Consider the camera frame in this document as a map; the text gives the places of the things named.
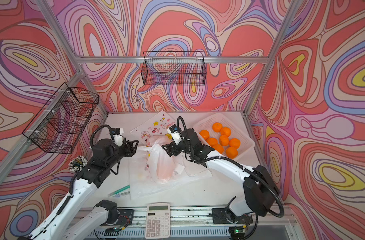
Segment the printed white plastic bag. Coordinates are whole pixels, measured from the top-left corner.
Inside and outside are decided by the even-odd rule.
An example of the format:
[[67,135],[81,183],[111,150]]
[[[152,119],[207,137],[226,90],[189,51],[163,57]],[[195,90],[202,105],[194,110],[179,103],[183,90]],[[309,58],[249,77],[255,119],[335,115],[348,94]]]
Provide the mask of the printed white plastic bag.
[[137,150],[141,157],[145,157],[145,169],[156,183],[166,184],[172,178],[182,175],[185,167],[162,148],[163,145],[171,143],[167,136],[152,136],[147,143],[147,146],[141,146]]

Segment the white plastic fruit basket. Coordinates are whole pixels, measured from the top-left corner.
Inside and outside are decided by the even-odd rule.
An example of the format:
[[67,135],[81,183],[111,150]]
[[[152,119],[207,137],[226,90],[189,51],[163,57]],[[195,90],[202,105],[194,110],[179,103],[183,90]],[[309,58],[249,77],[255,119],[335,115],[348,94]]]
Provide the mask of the white plastic fruit basket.
[[[212,130],[212,125],[214,123],[221,123],[223,125],[223,128],[219,133]],[[249,134],[238,128],[234,122],[223,114],[213,114],[208,116],[194,124],[193,129],[198,134],[198,137],[203,144],[214,148],[225,157],[227,157],[226,149],[229,145],[225,147],[221,146],[219,143],[219,137],[221,135],[227,135],[229,140],[233,138],[239,139],[241,141],[241,146],[237,149],[239,155],[233,159],[235,161],[239,160],[241,156],[247,153],[247,151],[252,150],[255,147],[255,143],[249,137]]]

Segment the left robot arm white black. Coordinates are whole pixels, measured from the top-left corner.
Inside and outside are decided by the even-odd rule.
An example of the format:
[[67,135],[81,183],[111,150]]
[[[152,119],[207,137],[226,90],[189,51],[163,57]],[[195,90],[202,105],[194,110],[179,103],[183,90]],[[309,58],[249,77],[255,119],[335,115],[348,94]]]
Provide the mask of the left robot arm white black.
[[138,143],[138,140],[124,140],[122,145],[118,146],[111,139],[99,140],[91,147],[92,157],[87,165],[72,177],[69,191],[59,205],[28,236],[20,236],[19,239],[82,240],[102,224],[115,224],[120,218],[117,204],[102,200],[88,216],[69,227],[84,203],[112,173],[112,167],[119,165],[123,158],[130,158],[136,154]]

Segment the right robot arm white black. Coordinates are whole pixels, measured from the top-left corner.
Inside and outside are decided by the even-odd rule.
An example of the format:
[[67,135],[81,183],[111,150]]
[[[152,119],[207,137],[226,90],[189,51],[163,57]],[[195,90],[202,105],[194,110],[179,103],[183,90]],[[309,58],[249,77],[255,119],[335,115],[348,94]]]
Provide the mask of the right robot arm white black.
[[277,218],[284,216],[279,190],[265,167],[245,166],[223,156],[214,148],[202,144],[194,129],[182,131],[172,126],[167,132],[172,142],[161,147],[170,157],[183,153],[187,161],[215,170],[242,185],[244,195],[232,198],[225,207],[228,221],[234,222],[236,217],[250,213],[260,217],[268,213]]

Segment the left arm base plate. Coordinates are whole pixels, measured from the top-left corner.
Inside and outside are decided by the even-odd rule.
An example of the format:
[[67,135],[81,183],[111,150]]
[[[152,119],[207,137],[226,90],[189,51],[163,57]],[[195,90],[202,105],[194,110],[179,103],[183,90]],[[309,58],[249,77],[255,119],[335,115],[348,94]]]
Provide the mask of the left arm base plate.
[[117,209],[116,213],[108,212],[107,220],[101,226],[127,227],[132,224],[134,209]]

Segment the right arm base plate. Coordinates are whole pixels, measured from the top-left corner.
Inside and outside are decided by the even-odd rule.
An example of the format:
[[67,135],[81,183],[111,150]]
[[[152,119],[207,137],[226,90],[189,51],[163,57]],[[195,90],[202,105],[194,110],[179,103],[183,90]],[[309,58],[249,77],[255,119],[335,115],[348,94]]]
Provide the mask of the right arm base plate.
[[209,216],[212,217],[215,225],[243,224],[248,226],[254,222],[253,217],[250,214],[244,214],[238,217],[228,208],[213,208],[212,212],[209,213]]

